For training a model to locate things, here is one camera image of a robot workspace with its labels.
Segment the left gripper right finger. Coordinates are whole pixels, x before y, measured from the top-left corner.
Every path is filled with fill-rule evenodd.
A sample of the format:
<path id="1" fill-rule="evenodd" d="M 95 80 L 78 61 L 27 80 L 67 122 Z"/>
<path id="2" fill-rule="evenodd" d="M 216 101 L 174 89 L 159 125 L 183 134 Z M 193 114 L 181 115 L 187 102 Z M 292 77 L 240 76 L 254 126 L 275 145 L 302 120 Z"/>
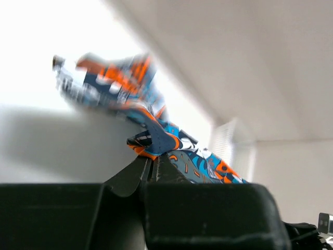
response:
<path id="1" fill-rule="evenodd" d="M 163 155 L 144 188 L 149 249 L 291 249 L 276 202 L 259 184 L 192 184 Z"/>

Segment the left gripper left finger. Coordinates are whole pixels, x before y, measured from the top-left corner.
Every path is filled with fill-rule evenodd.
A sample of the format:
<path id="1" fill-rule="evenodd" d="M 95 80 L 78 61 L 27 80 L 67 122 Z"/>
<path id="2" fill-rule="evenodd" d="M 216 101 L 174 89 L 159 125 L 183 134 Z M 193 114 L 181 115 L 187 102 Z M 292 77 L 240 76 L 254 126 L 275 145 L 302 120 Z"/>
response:
<path id="1" fill-rule="evenodd" d="M 104 183 L 1 185 L 1 249 L 144 249 L 137 157 Z"/>

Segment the colourful patterned shorts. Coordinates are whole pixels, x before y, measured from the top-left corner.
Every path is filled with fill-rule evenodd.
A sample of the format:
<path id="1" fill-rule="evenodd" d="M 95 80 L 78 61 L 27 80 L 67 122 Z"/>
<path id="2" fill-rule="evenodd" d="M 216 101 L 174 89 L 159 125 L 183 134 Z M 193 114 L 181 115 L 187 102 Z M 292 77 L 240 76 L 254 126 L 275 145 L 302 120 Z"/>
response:
<path id="1" fill-rule="evenodd" d="M 138 155 L 167 155 L 192 183 L 244 183 L 228 164 L 168 120 L 166 104 L 153 82 L 156 74 L 148 55 L 104 60 L 87 53 L 72 62 L 54 56 L 60 93 L 78 104 L 123 116 L 144 128 L 129 138 Z"/>

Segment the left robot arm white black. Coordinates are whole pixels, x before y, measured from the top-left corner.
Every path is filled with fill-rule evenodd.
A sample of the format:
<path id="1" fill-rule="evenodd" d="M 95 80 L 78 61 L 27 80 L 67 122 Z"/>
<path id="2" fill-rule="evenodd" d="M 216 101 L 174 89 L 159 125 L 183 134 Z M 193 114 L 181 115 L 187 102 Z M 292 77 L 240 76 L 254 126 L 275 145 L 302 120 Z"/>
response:
<path id="1" fill-rule="evenodd" d="M 281 220 L 259 184 L 192 184 L 179 157 L 136 158 L 104 183 L 1 185 L 1 249 L 330 249 Z"/>

